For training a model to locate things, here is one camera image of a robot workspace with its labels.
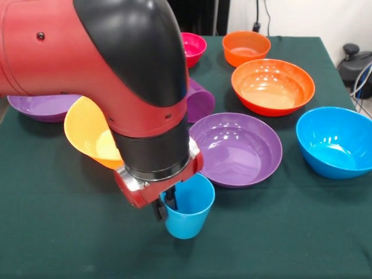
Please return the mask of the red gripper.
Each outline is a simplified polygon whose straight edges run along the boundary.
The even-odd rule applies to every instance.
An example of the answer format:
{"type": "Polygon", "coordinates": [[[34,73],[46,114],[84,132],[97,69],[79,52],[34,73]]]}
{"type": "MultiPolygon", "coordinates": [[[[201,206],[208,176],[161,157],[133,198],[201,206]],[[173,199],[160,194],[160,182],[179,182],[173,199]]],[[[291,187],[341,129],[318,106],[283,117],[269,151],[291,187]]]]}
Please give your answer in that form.
{"type": "Polygon", "coordinates": [[[165,172],[165,177],[147,179],[135,176],[125,165],[114,171],[115,180],[126,196],[127,200],[135,207],[142,208],[152,203],[152,208],[157,221],[167,220],[166,205],[177,210],[176,188],[172,187],[180,181],[186,181],[203,168],[203,156],[194,139],[189,140],[189,158],[185,166],[177,171],[165,172]],[[158,199],[165,192],[164,202],[158,199]]]}

